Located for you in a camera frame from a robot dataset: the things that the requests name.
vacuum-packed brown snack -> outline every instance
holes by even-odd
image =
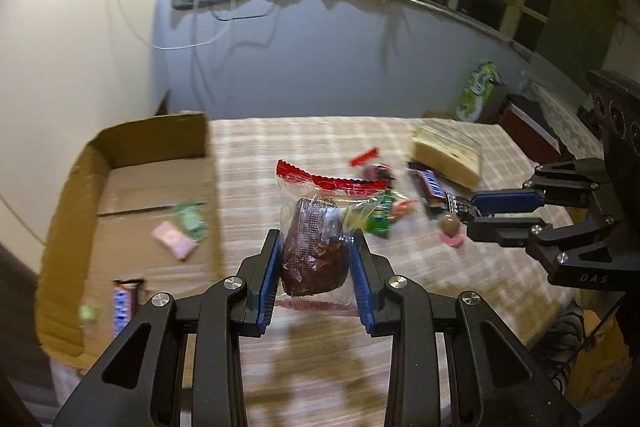
[[[335,290],[348,273],[339,209],[330,198],[300,198],[282,252],[285,293],[302,297]]]

red serrated package edge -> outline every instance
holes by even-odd
[[[298,169],[286,161],[279,160],[276,176],[289,183],[312,182],[322,190],[343,190],[351,196],[373,196],[386,189],[386,180],[347,180],[344,178],[325,178]]]

green curtain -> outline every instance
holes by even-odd
[[[553,0],[536,51],[588,92],[585,73],[602,67],[618,0]]]

lace tablecloth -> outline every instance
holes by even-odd
[[[582,158],[604,159],[602,144],[590,133],[574,112],[544,87],[531,84],[531,89],[540,102],[546,122],[577,160]]]

green snack package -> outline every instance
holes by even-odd
[[[195,241],[202,241],[209,236],[207,222],[202,219],[197,204],[189,201],[176,204],[174,212],[178,218],[178,225],[186,235]]]
[[[385,195],[380,203],[370,214],[367,219],[367,232],[380,237],[387,237],[391,228],[391,209],[394,203],[394,197],[391,195],[391,189],[385,190]]]
[[[471,73],[462,90],[456,108],[458,118],[462,121],[476,121],[496,84],[500,84],[498,70],[494,63],[483,60],[478,69]]]

